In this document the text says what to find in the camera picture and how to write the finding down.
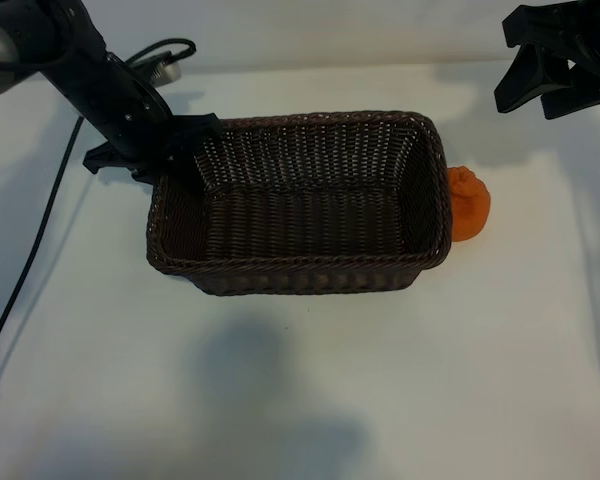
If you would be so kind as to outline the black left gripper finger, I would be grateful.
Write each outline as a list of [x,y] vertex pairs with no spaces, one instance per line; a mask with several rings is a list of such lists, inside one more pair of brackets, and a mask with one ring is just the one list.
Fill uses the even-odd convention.
[[169,175],[174,166],[172,158],[160,158],[132,165],[132,179],[143,184],[156,184],[163,176]]
[[202,135],[179,136],[173,140],[173,177],[193,196],[204,196],[205,186],[197,155],[203,150]]

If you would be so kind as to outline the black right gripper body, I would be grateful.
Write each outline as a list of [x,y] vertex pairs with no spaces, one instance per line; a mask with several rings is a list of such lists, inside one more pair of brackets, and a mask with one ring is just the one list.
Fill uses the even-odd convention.
[[502,27],[508,47],[539,46],[600,78],[600,1],[520,5]]

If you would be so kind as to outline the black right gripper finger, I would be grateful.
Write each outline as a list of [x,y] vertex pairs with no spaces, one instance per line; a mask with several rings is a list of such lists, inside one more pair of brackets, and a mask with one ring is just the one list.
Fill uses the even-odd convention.
[[576,76],[574,85],[541,96],[544,116],[553,120],[600,105],[600,78],[589,73]]
[[545,114],[572,114],[578,110],[569,61],[574,50],[525,44],[494,91],[499,113],[510,113],[540,97]]

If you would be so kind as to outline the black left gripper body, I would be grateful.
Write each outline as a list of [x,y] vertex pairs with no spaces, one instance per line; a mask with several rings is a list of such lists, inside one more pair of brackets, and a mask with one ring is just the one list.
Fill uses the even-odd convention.
[[86,154],[89,171],[104,167],[132,171],[135,163],[173,159],[176,137],[202,135],[206,141],[221,133],[216,115],[175,115],[156,91],[157,83],[179,78],[179,61],[187,56],[163,52],[130,64],[109,52],[80,52],[72,58],[72,65],[85,76],[76,82],[72,101],[107,140]]

